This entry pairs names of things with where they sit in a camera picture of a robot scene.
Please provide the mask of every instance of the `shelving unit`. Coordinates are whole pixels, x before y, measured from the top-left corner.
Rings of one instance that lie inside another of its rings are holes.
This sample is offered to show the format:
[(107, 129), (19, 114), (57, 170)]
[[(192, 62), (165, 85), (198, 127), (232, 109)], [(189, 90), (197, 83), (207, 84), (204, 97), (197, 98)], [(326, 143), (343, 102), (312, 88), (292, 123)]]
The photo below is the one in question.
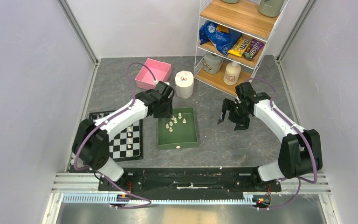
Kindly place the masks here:
[(194, 76), (196, 79), (222, 90), (230, 95), (236, 96), (235, 85), (229, 86), (223, 82), (223, 76), (227, 63), (232, 61), (238, 62), (241, 65), (242, 72), (238, 78), (238, 84), (244, 80), (254, 77), (259, 68), (260, 62), (263, 60), (269, 41), (275, 33), (276, 26), (279, 24), (282, 15), (284, 14), (287, 1), (284, 3), (281, 13), (275, 18), (270, 18), (262, 15), (258, 11), (260, 0), (240, 0), (235, 4), (228, 4), (221, 0), (201, 0), (199, 27), (203, 25), (201, 20), (206, 19), (213, 21), (220, 25), (226, 26), (230, 29), (243, 33), (248, 39), (258, 39), (265, 45), (259, 51), (253, 61), (248, 61), (244, 57), (238, 57), (231, 54), (227, 56), (222, 55), (211, 42), (200, 45), (199, 38), (197, 38), (196, 56), (200, 55), (200, 50), (205, 53), (212, 53), (224, 58), (224, 63), (221, 69), (216, 74), (209, 74), (202, 69), (203, 59), (196, 63), (194, 62)]

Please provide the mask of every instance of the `white wall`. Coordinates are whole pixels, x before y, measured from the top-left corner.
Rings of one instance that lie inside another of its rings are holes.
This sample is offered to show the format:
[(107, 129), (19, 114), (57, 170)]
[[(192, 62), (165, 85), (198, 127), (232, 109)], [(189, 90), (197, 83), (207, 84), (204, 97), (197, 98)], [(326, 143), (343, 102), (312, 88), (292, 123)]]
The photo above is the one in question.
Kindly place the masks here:
[(341, 221), (358, 223), (358, 2), (317, 1), (282, 64), (301, 123), (321, 135)]
[[(306, 1), (289, 1), (267, 54), (279, 54)], [(199, 0), (68, 3), (98, 58), (195, 54)]]
[(41, 223), (92, 69), (57, 1), (0, 0), (0, 224)]

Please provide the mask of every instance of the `white bottle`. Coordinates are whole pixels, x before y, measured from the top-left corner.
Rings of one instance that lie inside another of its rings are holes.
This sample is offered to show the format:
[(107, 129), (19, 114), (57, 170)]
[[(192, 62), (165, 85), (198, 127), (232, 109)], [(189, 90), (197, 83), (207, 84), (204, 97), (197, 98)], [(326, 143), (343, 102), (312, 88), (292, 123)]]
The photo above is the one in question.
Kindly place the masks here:
[(237, 62), (231, 62), (226, 66), (226, 72), (224, 73), (223, 81), (227, 85), (234, 85), (238, 81), (240, 76), (241, 66)]

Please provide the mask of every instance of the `shelf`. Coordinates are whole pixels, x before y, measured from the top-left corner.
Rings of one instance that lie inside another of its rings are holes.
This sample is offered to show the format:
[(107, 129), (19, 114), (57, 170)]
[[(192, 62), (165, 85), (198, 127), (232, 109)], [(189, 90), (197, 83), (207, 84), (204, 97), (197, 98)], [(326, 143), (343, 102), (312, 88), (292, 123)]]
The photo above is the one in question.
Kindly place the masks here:
[(242, 83), (246, 79), (250, 78), (251, 74), (241, 70), (240, 76), (238, 77), (237, 84), (227, 85), (223, 81), (224, 72), (226, 71), (227, 63), (223, 63), (220, 70), (216, 74), (209, 74), (203, 68), (195, 76), (196, 79), (209, 84), (221, 91), (224, 91), (232, 96), (236, 96), (235, 87), (237, 84)]
[(259, 53), (257, 53), (256, 57), (253, 59), (253, 61), (248, 61), (246, 60), (244, 57), (238, 57), (238, 56), (235, 56), (235, 55), (232, 55), (232, 54), (228, 54), (227, 56), (224, 56), (222, 53), (220, 53), (216, 48), (215, 46), (212, 44), (212, 42), (207, 42), (207, 43), (204, 43), (202, 45), (198, 45), (199, 48), (203, 49), (203, 50), (206, 50), (206, 51), (209, 51), (211, 53), (215, 53), (221, 57), (224, 57), (224, 58), (227, 58), (228, 60), (232, 60), (232, 61), (235, 61), (235, 62), (238, 62), (246, 67), (249, 67), (251, 69), (255, 69), (256, 67), (256, 64), (257, 62), (259, 61), (260, 59), (260, 55), (262, 54), (262, 51), (264, 50), (264, 47), (259, 51)]
[(246, 0), (240, 0), (236, 4), (212, 0), (200, 16), (266, 41), (278, 16), (264, 16), (259, 13), (258, 7), (258, 4)]

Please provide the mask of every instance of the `black and white checkered board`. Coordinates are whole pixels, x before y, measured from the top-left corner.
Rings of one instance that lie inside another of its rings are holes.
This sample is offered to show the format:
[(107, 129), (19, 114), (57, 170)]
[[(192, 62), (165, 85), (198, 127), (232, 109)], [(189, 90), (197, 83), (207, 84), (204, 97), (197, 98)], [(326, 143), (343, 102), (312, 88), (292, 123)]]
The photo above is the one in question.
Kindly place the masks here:
[[(94, 121), (108, 116), (114, 111), (94, 112), (89, 114), (89, 119)], [(130, 161), (143, 159), (143, 147), (142, 147), (142, 128), (143, 120), (139, 120), (122, 130), (121, 133), (117, 134), (109, 143), (109, 153), (114, 161)], [(75, 155), (72, 155), (70, 161), (70, 172), (76, 172), (73, 168)]]

